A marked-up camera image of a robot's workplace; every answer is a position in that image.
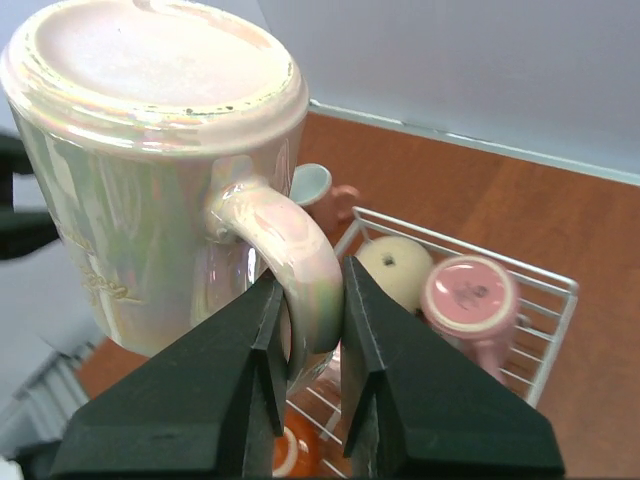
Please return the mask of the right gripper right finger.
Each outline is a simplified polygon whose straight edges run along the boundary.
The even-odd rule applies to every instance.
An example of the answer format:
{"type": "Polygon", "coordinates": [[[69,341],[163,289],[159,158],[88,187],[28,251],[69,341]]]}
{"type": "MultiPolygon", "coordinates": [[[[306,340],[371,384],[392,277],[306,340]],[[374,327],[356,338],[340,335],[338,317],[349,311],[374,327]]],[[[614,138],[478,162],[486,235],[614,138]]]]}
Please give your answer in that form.
{"type": "Polygon", "coordinates": [[[362,478],[561,478],[551,423],[343,262],[343,451],[362,478]]]}

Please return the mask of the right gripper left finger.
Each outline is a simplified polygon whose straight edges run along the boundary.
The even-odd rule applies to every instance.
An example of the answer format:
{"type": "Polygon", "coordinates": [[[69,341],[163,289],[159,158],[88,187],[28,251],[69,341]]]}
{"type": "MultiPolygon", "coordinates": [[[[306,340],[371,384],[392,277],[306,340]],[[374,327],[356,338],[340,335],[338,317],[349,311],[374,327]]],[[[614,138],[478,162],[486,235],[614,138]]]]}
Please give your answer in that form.
{"type": "Polygon", "coordinates": [[[269,478],[287,366],[282,287],[244,294],[81,407],[54,478],[269,478]]]}

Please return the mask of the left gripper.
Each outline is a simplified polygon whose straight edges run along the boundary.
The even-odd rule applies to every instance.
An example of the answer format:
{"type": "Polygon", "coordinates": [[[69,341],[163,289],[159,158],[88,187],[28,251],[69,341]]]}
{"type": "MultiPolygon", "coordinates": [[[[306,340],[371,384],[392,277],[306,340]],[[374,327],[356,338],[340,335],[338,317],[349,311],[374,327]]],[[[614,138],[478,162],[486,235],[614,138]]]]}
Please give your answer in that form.
{"type": "Polygon", "coordinates": [[[16,136],[1,133],[1,260],[29,255],[59,239],[47,210],[16,211],[13,176],[33,175],[26,150],[16,136]]]}

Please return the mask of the pink ghost pattern mug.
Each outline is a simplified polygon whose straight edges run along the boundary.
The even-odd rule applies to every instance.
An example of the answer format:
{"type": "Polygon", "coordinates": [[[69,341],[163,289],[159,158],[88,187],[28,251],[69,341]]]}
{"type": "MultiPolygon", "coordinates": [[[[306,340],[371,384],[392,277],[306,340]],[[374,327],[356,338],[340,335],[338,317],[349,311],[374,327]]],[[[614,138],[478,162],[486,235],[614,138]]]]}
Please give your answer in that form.
{"type": "Polygon", "coordinates": [[[420,305],[428,325],[476,365],[504,383],[520,291],[500,263],[480,255],[440,261],[427,276],[420,305]]]}

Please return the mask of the beige round mug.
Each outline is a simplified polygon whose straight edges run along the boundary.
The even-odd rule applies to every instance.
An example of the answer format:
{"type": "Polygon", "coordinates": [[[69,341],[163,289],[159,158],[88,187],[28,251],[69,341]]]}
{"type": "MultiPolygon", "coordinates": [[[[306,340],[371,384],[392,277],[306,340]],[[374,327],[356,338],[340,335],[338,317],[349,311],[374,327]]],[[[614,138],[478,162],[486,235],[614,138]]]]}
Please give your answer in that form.
{"type": "Polygon", "coordinates": [[[434,260],[420,243],[401,236],[382,236],[364,244],[356,258],[380,288],[411,314],[420,297],[434,260]]]}

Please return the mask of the pearlescent pink mug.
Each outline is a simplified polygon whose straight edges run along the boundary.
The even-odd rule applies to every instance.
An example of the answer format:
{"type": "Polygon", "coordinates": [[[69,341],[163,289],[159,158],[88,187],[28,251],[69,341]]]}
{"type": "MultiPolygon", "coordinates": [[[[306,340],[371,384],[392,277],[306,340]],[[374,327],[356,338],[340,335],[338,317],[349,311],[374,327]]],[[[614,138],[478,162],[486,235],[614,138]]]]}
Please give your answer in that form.
{"type": "Polygon", "coordinates": [[[343,280],[289,196],[309,89],[278,39],[192,1],[60,1],[12,35],[1,84],[107,336],[151,357],[270,271],[288,390],[321,374],[343,280]]]}

